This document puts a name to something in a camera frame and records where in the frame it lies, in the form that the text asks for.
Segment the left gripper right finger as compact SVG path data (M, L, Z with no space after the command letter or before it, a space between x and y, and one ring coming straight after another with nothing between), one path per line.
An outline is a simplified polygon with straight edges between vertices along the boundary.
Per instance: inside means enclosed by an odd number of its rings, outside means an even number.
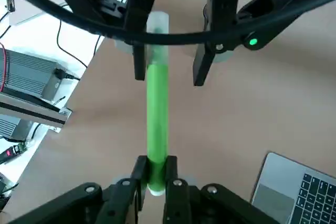
M199 189L177 172L177 157L165 162L163 223L277 223L226 187L210 183Z

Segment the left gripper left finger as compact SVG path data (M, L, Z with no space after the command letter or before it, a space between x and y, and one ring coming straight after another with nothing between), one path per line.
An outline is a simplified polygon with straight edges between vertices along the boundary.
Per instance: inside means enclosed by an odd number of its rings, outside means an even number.
M146 176L147 157L139 156L130 177L106 189L81 184L10 223L127 223L128 214L137 223Z

